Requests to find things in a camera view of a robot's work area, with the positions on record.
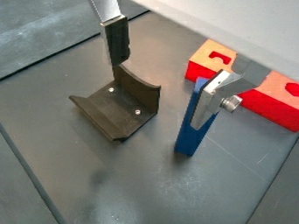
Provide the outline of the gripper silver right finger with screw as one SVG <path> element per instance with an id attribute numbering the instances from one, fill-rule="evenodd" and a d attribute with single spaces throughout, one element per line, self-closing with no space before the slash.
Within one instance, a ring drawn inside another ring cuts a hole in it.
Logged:
<path id="1" fill-rule="evenodd" d="M 231 73 L 220 70 L 200 88 L 200 96 L 191 116 L 191 126 L 196 130 L 220 109 L 228 112 L 236 109 L 240 100 L 235 95 L 259 87 L 271 72 L 268 67 L 241 54 L 237 54 L 231 69 Z"/>

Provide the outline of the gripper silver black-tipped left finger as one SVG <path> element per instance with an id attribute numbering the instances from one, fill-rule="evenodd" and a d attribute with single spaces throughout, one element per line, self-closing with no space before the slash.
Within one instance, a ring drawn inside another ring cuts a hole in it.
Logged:
<path id="1" fill-rule="evenodd" d="M 113 67 L 129 58 L 128 21 L 117 0 L 88 0 L 98 20 L 100 33 L 106 41 L 109 62 Z"/>

